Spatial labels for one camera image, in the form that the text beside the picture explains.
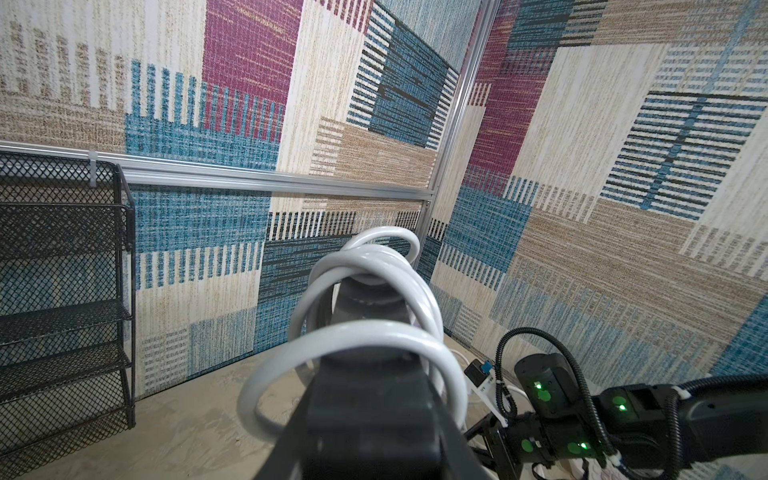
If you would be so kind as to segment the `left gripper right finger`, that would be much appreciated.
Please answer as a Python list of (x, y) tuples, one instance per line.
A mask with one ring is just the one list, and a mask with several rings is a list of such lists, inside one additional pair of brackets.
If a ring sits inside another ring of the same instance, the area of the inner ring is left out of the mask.
[(456, 426), (441, 395), (428, 384), (431, 395), (431, 410), (438, 439), (437, 479), (481, 480), (491, 479), (475, 453)]

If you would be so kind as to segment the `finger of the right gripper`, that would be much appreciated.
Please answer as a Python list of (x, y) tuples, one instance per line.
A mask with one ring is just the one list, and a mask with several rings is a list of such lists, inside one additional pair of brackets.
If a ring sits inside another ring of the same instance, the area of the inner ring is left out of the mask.
[(486, 414), (464, 433), (464, 438), (471, 444), (476, 437), (483, 439), (485, 443), (494, 442), (497, 433), (498, 419), (493, 413)]

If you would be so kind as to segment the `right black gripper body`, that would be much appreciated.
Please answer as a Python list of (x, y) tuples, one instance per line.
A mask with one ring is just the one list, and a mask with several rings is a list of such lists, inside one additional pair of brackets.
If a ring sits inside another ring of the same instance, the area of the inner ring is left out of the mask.
[(499, 479), (520, 479), (526, 464), (553, 467), (558, 460), (555, 436), (563, 430), (563, 420), (535, 413), (526, 413), (509, 426), (489, 413), (479, 421), (479, 437), (485, 445), (479, 449), (480, 464)]

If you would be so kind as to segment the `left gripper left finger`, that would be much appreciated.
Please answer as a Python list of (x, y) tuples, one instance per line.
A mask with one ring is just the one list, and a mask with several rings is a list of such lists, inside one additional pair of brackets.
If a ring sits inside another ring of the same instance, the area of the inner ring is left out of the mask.
[(301, 479), (304, 437), (308, 431), (308, 412), (313, 395), (311, 383), (293, 412), (283, 433), (253, 480)]

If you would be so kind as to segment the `black power strip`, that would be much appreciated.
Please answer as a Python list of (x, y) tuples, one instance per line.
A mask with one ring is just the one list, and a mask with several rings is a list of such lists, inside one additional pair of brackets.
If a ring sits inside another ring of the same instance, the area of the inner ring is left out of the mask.
[(447, 479), (457, 454), (445, 446), (431, 383), (419, 356), (395, 347), (324, 356), (307, 412), (304, 479)]

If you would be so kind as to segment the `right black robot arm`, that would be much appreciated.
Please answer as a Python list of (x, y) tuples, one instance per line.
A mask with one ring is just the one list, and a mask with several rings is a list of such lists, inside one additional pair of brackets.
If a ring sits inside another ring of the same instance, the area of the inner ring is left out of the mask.
[[(526, 356), (515, 373), (532, 409), (512, 420), (489, 413), (468, 429), (467, 440), (479, 436), (484, 441), (474, 450), (483, 466), (502, 479), (518, 479), (525, 465), (604, 457), (563, 355)], [(592, 396), (591, 402), (623, 465), (634, 472), (669, 465), (690, 469), (767, 450), (764, 374), (709, 377), (681, 386), (619, 386)]]

